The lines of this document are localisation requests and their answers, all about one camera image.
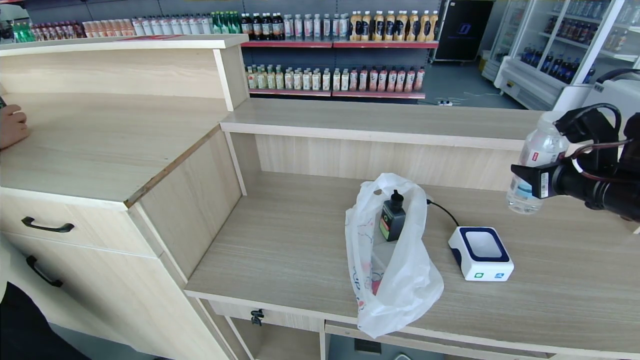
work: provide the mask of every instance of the wood grain countertop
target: wood grain countertop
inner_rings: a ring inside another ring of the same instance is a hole
[[[31,135],[0,152],[0,187],[127,200],[227,114],[224,99],[8,94]]]
[[[188,295],[355,323],[345,210],[359,180],[260,173],[186,286]],[[428,209],[423,242],[444,278],[440,300],[403,332],[536,352],[640,359],[640,241],[613,214],[568,197],[532,216],[504,192],[425,186],[462,225],[496,228],[515,271],[467,282],[447,241],[455,229]]]
[[[0,46],[0,57],[31,54],[69,53],[72,51],[142,49],[226,49],[249,41],[245,34],[180,35],[164,40],[148,37],[78,38],[24,42]]]
[[[522,150],[542,111],[343,101],[248,99],[223,131]]]

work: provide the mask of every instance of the red shelf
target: red shelf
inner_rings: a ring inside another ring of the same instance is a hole
[[[381,99],[424,99],[424,92],[334,91],[332,96],[378,97]]]
[[[290,90],[290,89],[249,89],[249,94],[331,96],[330,91]]]
[[[331,41],[249,41],[243,42],[242,47],[331,47]]]
[[[436,49],[437,41],[336,41],[333,47],[389,47],[397,49]]]

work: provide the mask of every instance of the checkout counter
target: checkout counter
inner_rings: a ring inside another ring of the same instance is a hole
[[[326,360],[331,334],[368,339],[344,212],[363,180],[395,172],[462,225],[496,228],[515,271],[465,281],[454,224],[429,211],[423,242],[444,292],[376,341],[476,359],[640,359],[629,224],[567,197],[529,217],[506,207],[509,165],[540,112],[249,99],[244,41],[0,48],[2,96],[33,130],[0,154],[0,230],[102,323],[41,306],[49,321],[173,359]]]

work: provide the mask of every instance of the water bottle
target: water bottle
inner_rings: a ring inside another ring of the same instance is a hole
[[[554,122],[564,115],[562,111],[547,111],[538,121],[538,128],[527,135],[519,165],[537,167],[555,162],[558,157],[564,156],[569,141],[554,126]],[[541,183],[541,192],[544,195],[548,191],[551,179]],[[534,197],[531,185],[517,176],[513,176],[511,186],[507,191],[507,205],[509,209],[525,215],[536,213],[542,206],[542,200]]]

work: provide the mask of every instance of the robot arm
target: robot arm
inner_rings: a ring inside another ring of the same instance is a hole
[[[599,108],[616,116],[615,126]],[[569,195],[589,209],[609,210],[640,222],[640,113],[631,116],[619,141],[621,115],[611,104],[595,104],[567,111],[554,123],[572,143],[592,140],[571,156],[539,167],[512,165],[511,171],[532,186],[539,199]],[[618,147],[624,145],[620,160]]]

